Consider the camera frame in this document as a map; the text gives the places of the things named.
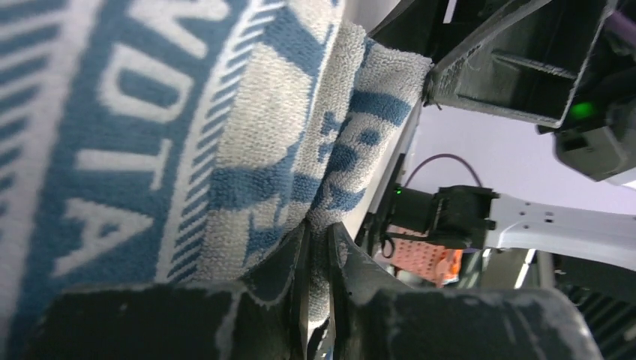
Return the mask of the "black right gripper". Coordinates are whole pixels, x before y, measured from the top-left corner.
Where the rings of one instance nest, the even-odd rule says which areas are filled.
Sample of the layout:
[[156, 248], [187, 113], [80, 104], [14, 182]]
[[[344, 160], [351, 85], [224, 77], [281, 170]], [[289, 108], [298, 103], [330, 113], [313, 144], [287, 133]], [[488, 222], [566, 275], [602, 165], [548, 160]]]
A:
[[634, 1], [400, 1], [370, 36], [433, 61], [424, 102], [562, 125], [562, 165], [635, 184]]

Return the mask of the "blue patterned towel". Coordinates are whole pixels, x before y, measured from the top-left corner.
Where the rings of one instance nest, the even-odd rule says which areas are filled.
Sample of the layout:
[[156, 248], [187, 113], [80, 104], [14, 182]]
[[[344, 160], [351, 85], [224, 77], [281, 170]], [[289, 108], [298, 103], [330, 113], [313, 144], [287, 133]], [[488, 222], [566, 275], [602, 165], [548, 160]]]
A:
[[1, 3], [1, 357], [77, 284], [233, 280], [364, 197], [432, 62], [342, 1]]

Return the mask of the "pink plastic basket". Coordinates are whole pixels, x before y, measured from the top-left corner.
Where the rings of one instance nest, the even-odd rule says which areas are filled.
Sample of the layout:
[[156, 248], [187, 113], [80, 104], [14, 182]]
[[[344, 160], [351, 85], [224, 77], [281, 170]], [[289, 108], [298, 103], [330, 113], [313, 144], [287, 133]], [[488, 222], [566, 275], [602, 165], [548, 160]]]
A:
[[388, 263], [398, 271], [406, 271], [421, 279], [444, 287], [459, 281], [462, 250], [448, 249], [415, 238], [426, 239], [423, 232], [389, 225]]

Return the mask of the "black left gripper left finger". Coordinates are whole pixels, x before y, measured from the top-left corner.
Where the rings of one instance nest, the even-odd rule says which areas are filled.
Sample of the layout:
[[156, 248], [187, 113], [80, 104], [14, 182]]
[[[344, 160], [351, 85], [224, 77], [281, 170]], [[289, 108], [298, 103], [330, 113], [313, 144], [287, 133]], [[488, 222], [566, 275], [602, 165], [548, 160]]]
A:
[[69, 289], [27, 359], [305, 359], [307, 224], [237, 280]]

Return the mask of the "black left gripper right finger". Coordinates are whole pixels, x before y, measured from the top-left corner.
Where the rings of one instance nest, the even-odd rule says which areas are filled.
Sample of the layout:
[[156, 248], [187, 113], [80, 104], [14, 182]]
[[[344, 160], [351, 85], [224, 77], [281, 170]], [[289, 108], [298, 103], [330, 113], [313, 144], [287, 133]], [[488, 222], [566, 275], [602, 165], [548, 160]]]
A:
[[414, 289], [328, 228], [335, 359], [600, 359], [555, 289]]

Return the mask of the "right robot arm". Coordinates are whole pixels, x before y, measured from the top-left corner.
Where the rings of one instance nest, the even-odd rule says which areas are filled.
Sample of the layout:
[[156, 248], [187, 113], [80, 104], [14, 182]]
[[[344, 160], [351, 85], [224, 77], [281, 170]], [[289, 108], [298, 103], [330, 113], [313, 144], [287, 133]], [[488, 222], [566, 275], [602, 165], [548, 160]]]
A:
[[[370, 36], [433, 59], [425, 105], [536, 125], [556, 159], [596, 182], [635, 186], [633, 1], [400, 1]], [[399, 184], [396, 151], [356, 236], [519, 248], [635, 269], [635, 217], [527, 202], [482, 185], [435, 194]]]

